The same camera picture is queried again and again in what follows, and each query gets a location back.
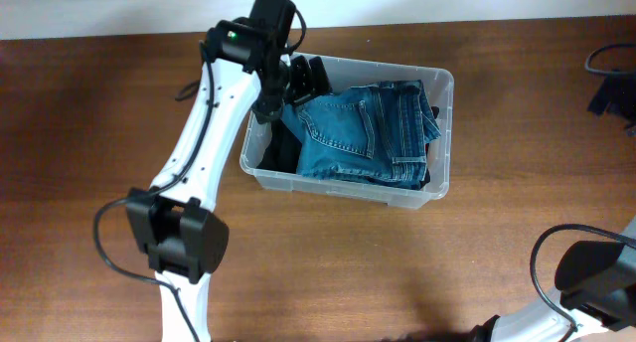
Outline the dark blue jeans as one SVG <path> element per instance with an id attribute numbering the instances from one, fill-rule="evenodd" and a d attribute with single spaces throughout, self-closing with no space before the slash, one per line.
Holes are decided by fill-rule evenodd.
<path id="1" fill-rule="evenodd" d="M 351 86 L 288 105 L 282 122 L 300 141 L 298 175 L 420 190 L 427 148 L 441 137 L 422 81 Z"/>

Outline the black garment with red trim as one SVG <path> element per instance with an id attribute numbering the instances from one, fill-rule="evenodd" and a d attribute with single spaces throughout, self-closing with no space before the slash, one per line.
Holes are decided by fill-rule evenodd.
<path id="1" fill-rule="evenodd" d="M 433 115 L 434 119 L 437 119 L 438 114 L 439 114 L 439 107 L 432 106 L 431 107 L 431 112 L 432 112 L 432 115 Z M 425 145 L 426 157 L 428 157 L 429 145 L 430 145 L 430 143 L 427 143 Z M 425 170 L 424 178 L 423 178 L 422 181 L 420 181 L 420 190 L 423 189 L 430 181 L 431 181 L 431 178 L 430 178 L 429 168 L 427 166 L 426 170 Z"/>

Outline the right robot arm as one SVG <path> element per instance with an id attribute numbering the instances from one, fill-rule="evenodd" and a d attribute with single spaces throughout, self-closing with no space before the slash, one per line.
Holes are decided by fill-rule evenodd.
<path id="1" fill-rule="evenodd" d="M 579 231 L 601 236 L 578 241 L 565 252 L 555 287 L 542 289 L 537 276 L 541 246 L 552 235 Z M 576 341 L 635 325 L 635 224 L 613 233 L 582 224 L 544 231 L 530 256 L 531 282 L 538 299 L 517 312 L 493 316 L 472 330 L 473 341 Z"/>

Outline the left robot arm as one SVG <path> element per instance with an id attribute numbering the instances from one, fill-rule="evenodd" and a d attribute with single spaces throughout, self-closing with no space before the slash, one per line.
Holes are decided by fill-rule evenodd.
<path id="1" fill-rule="evenodd" d="M 162 338 L 208 341 L 208 293 L 229 241 L 214 213 L 223 169 L 244 117 L 280 118 L 325 94 L 319 59 L 295 56 L 287 43 L 291 0 L 255 0 L 247 17 L 222 20 L 200 44 L 202 75 L 179 140 L 149 189 L 132 189 L 125 210 L 160 288 Z"/>

